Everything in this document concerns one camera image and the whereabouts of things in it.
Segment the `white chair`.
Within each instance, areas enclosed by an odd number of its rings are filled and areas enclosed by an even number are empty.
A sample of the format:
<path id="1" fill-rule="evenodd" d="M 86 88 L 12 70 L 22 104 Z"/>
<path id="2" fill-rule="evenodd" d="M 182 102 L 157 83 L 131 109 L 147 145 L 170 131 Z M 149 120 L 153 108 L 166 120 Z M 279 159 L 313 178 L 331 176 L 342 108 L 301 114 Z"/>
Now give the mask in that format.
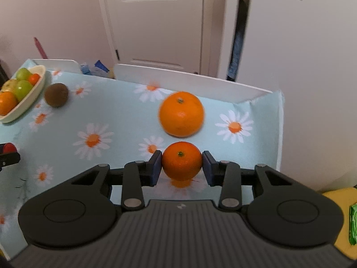
<path id="1" fill-rule="evenodd" d="M 68 73 L 82 74 L 80 65 L 70 59 L 32 59 L 37 65 L 44 65 L 48 70 L 61 70 Z"/>
<path id="2" fill-rule="evenodd" d="M 196 96 L 231 103 L 252 100 L 270 93 L 269 90 L 255 86 L 161 68 L 115 64 L 113 71 L 118 80 L 173 91 L 186 91 Z"/>

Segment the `white wardrobe door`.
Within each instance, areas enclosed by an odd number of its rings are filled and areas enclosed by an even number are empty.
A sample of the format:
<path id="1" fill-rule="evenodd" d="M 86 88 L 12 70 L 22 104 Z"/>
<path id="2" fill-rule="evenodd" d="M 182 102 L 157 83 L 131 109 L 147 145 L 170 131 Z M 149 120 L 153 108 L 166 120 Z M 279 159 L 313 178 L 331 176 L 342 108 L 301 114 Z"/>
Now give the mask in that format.
<path id="1" fill-rule="evenodd" d="M 237 81 L 284 94 L 282 172 L 356 185 L 356 0 L 250 0 Z"/>

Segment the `green packet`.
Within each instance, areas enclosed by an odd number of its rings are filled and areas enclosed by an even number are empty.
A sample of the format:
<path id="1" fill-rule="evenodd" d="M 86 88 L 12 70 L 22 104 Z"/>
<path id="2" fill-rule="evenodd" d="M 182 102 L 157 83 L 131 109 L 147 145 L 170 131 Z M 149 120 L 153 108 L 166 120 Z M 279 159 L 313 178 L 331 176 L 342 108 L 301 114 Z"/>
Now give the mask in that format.
<path id="1" fill-rule="evenodd" d="M 357 243 L 357 204 L 349 207 L 349 243 L 354 246 Z"/>

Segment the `small orange tangerine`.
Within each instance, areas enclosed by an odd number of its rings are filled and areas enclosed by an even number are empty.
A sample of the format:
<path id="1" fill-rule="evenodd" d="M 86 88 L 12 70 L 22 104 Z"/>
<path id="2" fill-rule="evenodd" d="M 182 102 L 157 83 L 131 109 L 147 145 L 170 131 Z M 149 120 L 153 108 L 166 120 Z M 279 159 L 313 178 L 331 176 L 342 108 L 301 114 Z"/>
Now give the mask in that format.
<path id="1" fill-rule="evenodd" d="M 40 78 L 41 78 L 41 76 L 38 73 L 33 73 L 33 74 L 29 75 L 28 82 L 32 86 L 35 86 Z"/>

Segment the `yellow pear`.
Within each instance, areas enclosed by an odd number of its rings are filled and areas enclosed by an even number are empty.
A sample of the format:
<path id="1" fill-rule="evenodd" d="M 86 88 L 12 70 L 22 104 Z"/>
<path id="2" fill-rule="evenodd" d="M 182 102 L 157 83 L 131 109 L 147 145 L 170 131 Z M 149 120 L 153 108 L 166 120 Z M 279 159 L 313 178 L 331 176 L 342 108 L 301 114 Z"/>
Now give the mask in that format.
<path id="1" fill-rule="evenodd" d="M 1 93 L 5 93 L 5 92 L 14 93 L 17 88 L 18 82 L 19 81 L 17 79 L 7 80 L 1 87 Z"/>

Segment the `cream yellow fruit bowl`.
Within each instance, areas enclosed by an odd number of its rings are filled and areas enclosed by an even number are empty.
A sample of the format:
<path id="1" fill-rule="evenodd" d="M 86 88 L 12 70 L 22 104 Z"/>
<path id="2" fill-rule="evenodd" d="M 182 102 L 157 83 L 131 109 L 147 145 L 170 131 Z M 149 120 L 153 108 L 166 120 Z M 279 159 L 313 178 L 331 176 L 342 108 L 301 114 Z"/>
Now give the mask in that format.
<path id="1" fill-rule="evenodd" d="M 35 100 L 39 97 L 41 91 L 44 88 L 45 85 L 45 72 L 46 68 L 44 65 L 36 65 L 34 67 L 31 67 L 28 69 L 29 71 L 33 71 L 37 74 L 39 74 L 40 78 L 39 81 L 36 83 L 36 85 L 29 91 L 29 93 L 18 103 L 14 109 L 12 109 L 8 114 L 2 115 L 1 116 L 1 123 L 6 124 L 13 122 L 17 118 L 19 118 L 21 115 L 28 110 L 31 105 L 35 102 Z"/>

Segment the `daisy print tablecloth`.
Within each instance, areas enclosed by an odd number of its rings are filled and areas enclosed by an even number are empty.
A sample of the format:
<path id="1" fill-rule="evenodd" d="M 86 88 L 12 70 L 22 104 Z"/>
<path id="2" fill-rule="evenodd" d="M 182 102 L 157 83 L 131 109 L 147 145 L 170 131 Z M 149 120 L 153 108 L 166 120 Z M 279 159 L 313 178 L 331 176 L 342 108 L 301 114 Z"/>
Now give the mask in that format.
<path id="1" fill-rule="evenodd" d="M 17 216 L 27 200 L 101 163 L 121 168 L 147 161 L 177 140 L 158 117 L 163 100 L 176 91 L 61 70 L 45 78 L 68 87 L 68 102 L 51 108 L 39 97 L 19 119 L 1 125 L 1 142 L 14 144 L 21 156 L 1 171 L 1 249 L 8 258 L 26 246 Z M 188 142 L 243 168 L 280 168 L 282 92 L 240 103 L 197 97 L 205 120 Z"/>

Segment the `brown kiwi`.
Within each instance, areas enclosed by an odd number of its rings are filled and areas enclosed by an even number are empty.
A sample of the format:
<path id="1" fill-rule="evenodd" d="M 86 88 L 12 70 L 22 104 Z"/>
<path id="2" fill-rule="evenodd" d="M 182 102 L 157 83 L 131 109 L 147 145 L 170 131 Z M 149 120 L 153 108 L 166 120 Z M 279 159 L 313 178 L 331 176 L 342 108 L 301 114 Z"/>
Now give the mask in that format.
<path id="1" fill-rule="evenodd" d="M 44 100 L 53 107 L 59 108 L 67 103 L 69 90 L 66 85 L 62 83 L 51 84 L 45 89 Z"/>

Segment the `white chair back right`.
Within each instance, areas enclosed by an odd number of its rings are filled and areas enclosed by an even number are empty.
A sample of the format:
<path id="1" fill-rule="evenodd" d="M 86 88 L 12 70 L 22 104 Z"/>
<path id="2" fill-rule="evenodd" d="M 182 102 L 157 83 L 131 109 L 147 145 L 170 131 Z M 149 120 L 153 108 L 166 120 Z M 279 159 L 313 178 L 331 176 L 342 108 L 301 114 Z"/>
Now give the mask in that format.
<path id="1" fill-rule="evenodd" d="M 231 103 L 252 100 L 270 93 L 269 90 L 255 86 L 161 68 L 115 64 L 113 71 L 118 80 L 173 91 L 186 91 L 196 96 Z"/>

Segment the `green apple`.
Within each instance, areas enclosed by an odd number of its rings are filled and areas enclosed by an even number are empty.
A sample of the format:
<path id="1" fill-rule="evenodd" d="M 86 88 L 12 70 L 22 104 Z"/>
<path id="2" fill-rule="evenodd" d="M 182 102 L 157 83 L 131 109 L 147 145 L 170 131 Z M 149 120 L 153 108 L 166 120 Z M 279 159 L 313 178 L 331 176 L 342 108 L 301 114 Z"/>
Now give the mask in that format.
<path id="1" fill-rule="evenodd" d="M 28 80 L 31 75 L 31 71 L 29 71 L 27 68 L 20 68 L 16 72 L 15 77 L 17 80 Z"/>
<path id="2" fill-rule="evenodd" d="M 32 90 L 33 86 L 28 80 L 20 80 L 14 90 L 15 97 L 18 102 L 22 101 L 26 95 Z"/>

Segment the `white panel door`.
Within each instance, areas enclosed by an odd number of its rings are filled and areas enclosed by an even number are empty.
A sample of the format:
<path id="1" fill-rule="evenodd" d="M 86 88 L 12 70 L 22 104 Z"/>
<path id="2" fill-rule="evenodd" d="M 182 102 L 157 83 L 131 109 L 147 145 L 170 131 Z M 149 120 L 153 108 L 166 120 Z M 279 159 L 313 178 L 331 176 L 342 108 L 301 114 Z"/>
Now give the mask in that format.
<path id="1" fill-rule="evenodd" d="M 115 63 L 207 74 L 213 0 L 99 0 Z"/>

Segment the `white chair back left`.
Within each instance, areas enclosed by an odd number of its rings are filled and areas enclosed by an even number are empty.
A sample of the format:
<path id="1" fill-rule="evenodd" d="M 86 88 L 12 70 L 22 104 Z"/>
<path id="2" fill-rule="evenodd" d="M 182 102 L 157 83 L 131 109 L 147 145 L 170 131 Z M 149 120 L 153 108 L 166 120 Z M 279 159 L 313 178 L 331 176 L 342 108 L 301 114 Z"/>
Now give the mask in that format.
<path id="1" fill-rule="evenodd" d="M 44 65 L 48 70 L 61 70 L 68 73 L 82 74 L 80 65 L 70 59 L 32 59 L 37 65 Z"/>

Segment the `blue white package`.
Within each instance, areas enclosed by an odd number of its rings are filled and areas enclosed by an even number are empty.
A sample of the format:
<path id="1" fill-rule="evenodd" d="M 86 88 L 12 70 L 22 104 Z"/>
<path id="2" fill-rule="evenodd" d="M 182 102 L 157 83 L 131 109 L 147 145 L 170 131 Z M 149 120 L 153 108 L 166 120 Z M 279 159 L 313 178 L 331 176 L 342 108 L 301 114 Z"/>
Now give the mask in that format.
<path id="1" fill-rule="evenodd" d="M 84 63 L 80 65 L 80 69 L 83 74 L 90 76 L 109 77 L 110 74 L 110 70 L 100 60 L 97 60 L 94 65 Z"/>

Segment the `medium orange tangerine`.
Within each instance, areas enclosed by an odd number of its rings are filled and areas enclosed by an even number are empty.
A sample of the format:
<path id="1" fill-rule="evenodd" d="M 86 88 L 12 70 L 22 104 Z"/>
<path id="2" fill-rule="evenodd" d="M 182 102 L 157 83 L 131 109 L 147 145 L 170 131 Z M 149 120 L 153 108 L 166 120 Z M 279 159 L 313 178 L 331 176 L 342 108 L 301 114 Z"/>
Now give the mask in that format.
<path id="1" fill-rule="evenodd" d="M 167 134 L 184 138 L 201 130 L 205 120 L 205 110 L 198 97 L 180 91 L 172 93 L 162 102 L 158 117 Z"/>

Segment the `large orange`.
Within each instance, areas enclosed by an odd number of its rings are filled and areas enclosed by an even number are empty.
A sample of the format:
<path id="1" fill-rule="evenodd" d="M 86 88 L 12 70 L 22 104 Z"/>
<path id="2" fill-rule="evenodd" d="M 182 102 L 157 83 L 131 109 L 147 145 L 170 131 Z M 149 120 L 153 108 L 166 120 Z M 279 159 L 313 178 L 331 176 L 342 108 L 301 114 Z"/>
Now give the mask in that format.
<path id="1" fill-rule="evenodd" d="M 5 116 L 16 107 L 18 101 L 16 96 L 9 91 L 0 93 L 0 115 Z"/>

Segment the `small red tomato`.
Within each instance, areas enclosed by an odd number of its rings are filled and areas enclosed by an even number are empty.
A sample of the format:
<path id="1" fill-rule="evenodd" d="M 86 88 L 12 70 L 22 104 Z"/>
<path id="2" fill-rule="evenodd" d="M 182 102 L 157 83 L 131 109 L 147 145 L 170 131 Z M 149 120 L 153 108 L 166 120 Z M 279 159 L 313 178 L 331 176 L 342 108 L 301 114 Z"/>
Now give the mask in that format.
<path id="1" fill-rule="evenodd" d="M 1 154 L 16 153 L 16 146 L 12 143 L 3 143 L 0 147 Z"/>

